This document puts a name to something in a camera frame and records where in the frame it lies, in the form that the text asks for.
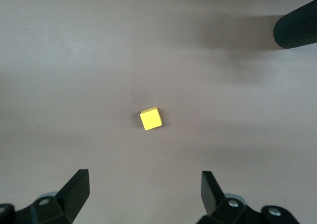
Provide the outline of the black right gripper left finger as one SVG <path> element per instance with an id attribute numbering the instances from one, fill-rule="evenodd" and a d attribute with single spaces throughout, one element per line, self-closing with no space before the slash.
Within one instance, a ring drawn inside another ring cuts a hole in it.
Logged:
<path id="1" fill-rule="evenodd" d="M 0 205 L 2 224 L 72 224 L 90 195 L 89 171 L 78 170 L 55 194 L 42 195 L 24 209 Z"/>

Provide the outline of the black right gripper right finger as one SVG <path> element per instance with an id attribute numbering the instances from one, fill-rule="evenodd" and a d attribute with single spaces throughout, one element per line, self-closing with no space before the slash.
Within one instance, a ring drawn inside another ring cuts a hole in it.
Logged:
<path id="1" fill-rule="evenodd" d="M 201 198 L 206 210 L 199 224 L 297 224 L 285 208 L 268 205 L 257 212 L 239 195 L 224 194 L 211 171 L 203 171 Z"/>

